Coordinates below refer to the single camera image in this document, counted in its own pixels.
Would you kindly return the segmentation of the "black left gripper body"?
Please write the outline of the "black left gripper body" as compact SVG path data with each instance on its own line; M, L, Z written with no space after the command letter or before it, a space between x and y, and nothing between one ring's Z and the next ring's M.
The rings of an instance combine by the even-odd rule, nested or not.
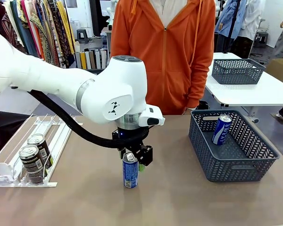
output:
M137 153L141 146L143 145L143 139L147 137L149 133L148 127L140 127L133 130L127 130L122 128L117 128L114 132L112 132L112 139L113 140L120 140L120 139L135 139L132 143L129 143L125 146L117 148L117 150L121 153L125 150L131 151L133 153Z

